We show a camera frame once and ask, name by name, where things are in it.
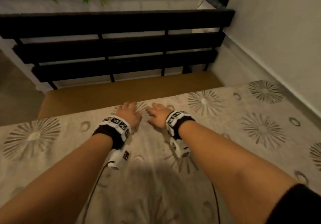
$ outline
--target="black headboard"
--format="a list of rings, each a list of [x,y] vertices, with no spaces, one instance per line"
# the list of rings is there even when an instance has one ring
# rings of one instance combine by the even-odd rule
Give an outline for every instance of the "black headboard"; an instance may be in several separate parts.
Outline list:
[[[13,48],[25,64],[34,64],[32,72],[40,82],[84,78],[91,76],[162,69],[214,62],[234,10],[175,10],[175,11],[131,11],[95,13],[20,14],[0,16],[0,35],[14,39]],[[219,27],[218,32],[169,35],[169,30]],[[108,38],[102,34],[165,31],[165,35]],[[98,34],[98,40],[28,43],[20,38],[63,35]],[[210,51],[167,54],[168,51],[209,48]],[[140,56],[109,60],[109,56],[163,52],[162,55]],[[105,57],[105,60],[52,64],[39,63]]]

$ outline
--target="wrist-mounted device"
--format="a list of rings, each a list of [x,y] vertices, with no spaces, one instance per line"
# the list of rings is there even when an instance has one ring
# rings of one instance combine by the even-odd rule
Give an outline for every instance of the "wrist-mounted device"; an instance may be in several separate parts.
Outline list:
[[[185,121],[195,121],[192,115],[184,111],[174,111],[168,115],[166,119],[166,128],[168,133],[175,139],[181,140],[182,138],[179,136],[179,127]]]
[[[113,140],[112,149],[121,149],[131,132],[132,129],[126,120],[121,117],[111,116],[105,118],[92,135],[96,133],[108,135]]]

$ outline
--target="wall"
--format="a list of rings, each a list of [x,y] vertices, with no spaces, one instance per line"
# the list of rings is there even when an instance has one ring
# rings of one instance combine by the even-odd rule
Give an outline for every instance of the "wall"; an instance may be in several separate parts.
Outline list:
[[[321,117],[320,0],[230,0],[229,38]]]

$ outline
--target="forearm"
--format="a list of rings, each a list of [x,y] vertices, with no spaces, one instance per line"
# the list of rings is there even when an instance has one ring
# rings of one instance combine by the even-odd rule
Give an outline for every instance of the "forearm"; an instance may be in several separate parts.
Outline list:
[[[186,121],[179,135],[239,223],[264,223],[296,181],[233,141]]]
[[[96,134],[0,209],[0,223],[74,223],[112,148]]]

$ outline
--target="black sleeve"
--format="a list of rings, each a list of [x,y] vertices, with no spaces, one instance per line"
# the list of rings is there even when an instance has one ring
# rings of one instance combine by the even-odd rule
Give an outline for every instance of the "black sleeve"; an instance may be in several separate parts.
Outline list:
[[[318,223],[320,211],[321,197],[303,184],[297,184],[283,195],[266,223]]]

